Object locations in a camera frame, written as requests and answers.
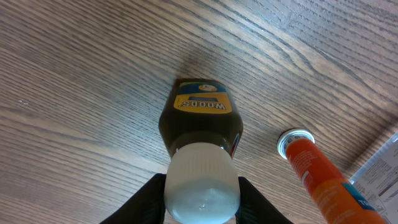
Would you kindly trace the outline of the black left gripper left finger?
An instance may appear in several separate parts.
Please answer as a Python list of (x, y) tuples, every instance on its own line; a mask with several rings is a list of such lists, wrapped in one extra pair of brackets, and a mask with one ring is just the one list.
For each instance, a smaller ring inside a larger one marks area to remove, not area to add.
[(155, 174), (126, 203), (100, 224), (163, 224), (165, 174)]

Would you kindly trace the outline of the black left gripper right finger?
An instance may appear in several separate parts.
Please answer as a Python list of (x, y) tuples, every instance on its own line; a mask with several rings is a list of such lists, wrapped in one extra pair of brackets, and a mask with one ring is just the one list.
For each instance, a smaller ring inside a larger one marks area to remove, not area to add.
[(292, 224), (245, 177), (238, 177), (240, 205), (235, 214), (237, 224)]

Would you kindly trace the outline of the orange tablet tube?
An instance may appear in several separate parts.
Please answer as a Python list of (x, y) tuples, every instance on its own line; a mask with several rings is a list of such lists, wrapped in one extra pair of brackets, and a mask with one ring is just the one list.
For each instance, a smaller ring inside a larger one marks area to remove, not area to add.
[(384, 223), (380, 214), (321, 152), (309, 131), (296, 128), (283, 132), (277, 150), (288, 160), (328, 223)]

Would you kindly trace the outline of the dark syrup bottle white cap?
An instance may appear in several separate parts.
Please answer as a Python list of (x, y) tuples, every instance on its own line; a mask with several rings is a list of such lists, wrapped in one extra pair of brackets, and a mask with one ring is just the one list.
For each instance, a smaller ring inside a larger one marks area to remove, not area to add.
[(228, 88), (216, 80), (175, 80), (159, 119), (169, 152), (164, 202), (180, 223), (226, 223), (240, 203), (234, 152), (243, 121)]

